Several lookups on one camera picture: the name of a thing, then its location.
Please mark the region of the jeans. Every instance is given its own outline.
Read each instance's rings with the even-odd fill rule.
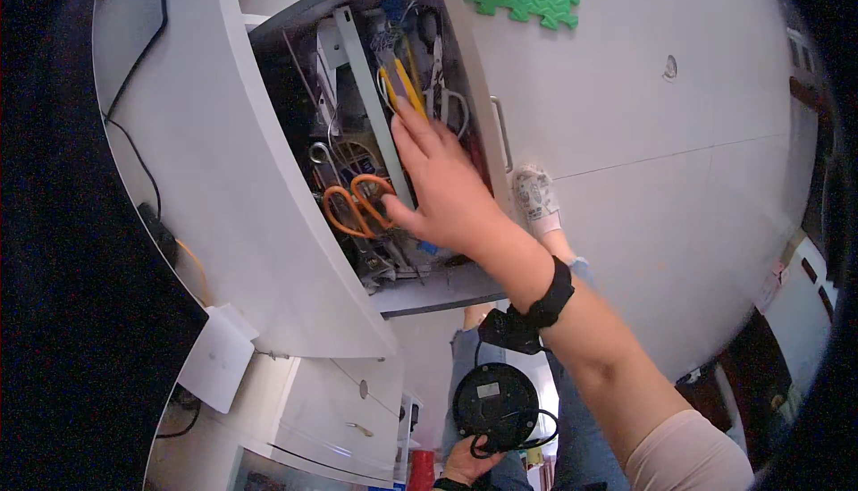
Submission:
[[[593,286],[593,274],[587,263],[575,260],[570,268],[578,278]],[[459,382],[474,367],[474,352],[479,336],[477,329],[458,331],[450,341],[453,350],[453,373],[450,378],[450,393],[447,398],[442,453],[446,462],[450,451],[462,437],[453,421],[453,395]],[[490,344],[479,347],[478,363],[506,362],[506,350]],[[626,476],[619,467],[604,435],[584,400],[578,394],[572,377],[551,353],[546,353],[548,366],[560,399],[559,445],[557,464],[554,466],[554,489],[573,491],[589,488],[606,488],[610,491],[629,488]],[[492,484],[502,491],[533,491],[528,483],[518,452],[510,452],[491,471]],[[596,484],[606,483],[607,487]]]

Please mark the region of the white scissors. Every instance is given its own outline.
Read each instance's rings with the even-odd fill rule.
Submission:
[[[467,131],[467,123],[470,121],[470,109],[467,101],[455,90],[447,89],[444,79],[444,48],[441,44],[441,15],[431,7],[425,7],[423,13],[417,18],[417,34],[426,49],[433,56],[432,78],[429,88],[423,91],[426,97],[426,116],[435,119],[435,104],[440,101],[441,113],[437,118],[445,125],[450,125],[450,99],[459,101],[462,109],[462,124],[456,132],[456,137],[461,139]]]

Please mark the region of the cabinet handle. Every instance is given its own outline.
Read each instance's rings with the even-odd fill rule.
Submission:
[[[364,428],[360,424],[355,424],[354,422],[346,422],[346,426],[349,426],[349,428],[358,428],[360,430],[360,432],[362,432],[367,437],[371,437],[372,435],[375,435],[375,433],[370,432],[370,430]]]
[[[504,141],[504,152],[506,152],[506,172],[512,172],[512,151],[509,149],[509,138],[506,136],[506,121],[504,121],[504,109],[500,105],[500,98],[495,95],[489,96],[494,107],[498,109],[498,121],[500,121],[500,138]]]

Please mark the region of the person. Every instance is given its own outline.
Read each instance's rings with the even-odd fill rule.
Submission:
[[[420,203],[416,211],[393,195],[389,217],[420,239],[476,261],[496,279],[522,314],[545,296],[554,277],[552,255],[571,267],[572,297],[557,321],[540,330],[559,394],[556,489],[744,489],[753,472],[744,452],[692,410],[659,372],[635,336],[593,290],[586,261],[560,226],[551,179],[521,168],[513,187],[531,233],[495,203],[453,135],[401,104],[391,124],[402,164]],[[451,342],[450,397],[472,368],[475,327],[485,310],[466,312]],[[501,348],[483,344],[479,362],[503,361]],[[448,413],[444,477],[465,486],[489,472],[493,486],[531,490],[516,453],[471,456],[473,437],[458,441]],[[479,438],[482,445],[486,438]]]

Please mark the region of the beige sleeve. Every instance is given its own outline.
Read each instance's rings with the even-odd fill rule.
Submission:
[[[686,410],[661,422],[629,456],[633,491],[747,489],[747,456],[699,412]]]

